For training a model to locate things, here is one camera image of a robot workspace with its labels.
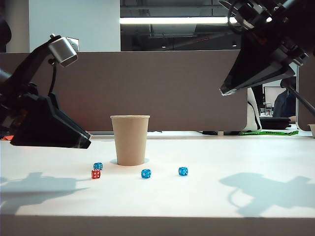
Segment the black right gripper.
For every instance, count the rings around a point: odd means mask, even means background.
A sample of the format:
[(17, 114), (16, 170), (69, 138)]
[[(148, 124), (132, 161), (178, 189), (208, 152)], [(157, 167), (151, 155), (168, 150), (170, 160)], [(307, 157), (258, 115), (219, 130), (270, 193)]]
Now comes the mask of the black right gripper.
[(309, 25), (305, 22), (268, 22), (243, 30), (241, 50), (220, 87), (222, 95), (293, 77), (289, 65), (301, 67), (309, 59)]

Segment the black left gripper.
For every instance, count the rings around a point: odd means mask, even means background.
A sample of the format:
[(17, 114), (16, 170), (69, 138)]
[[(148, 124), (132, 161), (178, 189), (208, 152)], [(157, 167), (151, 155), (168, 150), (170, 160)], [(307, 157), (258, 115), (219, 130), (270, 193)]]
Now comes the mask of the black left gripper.
[(55, 94), (41, 96), (33, 83), (0, 84), (0, 137), (14, 146), (87, 149), (90, 134), (59, 109)]

